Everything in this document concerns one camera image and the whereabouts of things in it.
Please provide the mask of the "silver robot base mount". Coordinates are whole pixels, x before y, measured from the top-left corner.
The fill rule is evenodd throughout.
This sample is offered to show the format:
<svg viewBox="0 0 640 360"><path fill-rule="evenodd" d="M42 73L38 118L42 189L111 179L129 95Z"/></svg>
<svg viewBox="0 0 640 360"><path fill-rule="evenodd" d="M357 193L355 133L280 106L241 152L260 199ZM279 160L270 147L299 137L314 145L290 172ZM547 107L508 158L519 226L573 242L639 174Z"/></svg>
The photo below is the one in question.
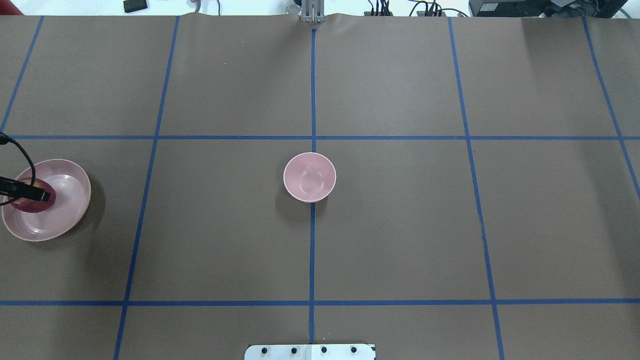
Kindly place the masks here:
<svg viewBox="0 0 640 360"><path fill-rule="evenodd" d="M245 360L375 360L374 344L256 344L247 347Z"/></svg>

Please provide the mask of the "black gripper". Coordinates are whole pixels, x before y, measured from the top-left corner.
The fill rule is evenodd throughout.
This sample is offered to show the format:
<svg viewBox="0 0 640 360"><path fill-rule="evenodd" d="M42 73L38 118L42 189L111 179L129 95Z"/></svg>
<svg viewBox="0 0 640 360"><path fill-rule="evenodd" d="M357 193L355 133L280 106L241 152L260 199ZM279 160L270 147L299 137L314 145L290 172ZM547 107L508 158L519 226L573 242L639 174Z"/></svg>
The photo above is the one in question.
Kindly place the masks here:
<svg viewBox="0 0 640 360"><path fill-rule="evenodd" d="M53 188L49 184L26 184L7 177L0 177L0 194L8 198L20 198L20 200L51 203L53 201Z"/></svg>

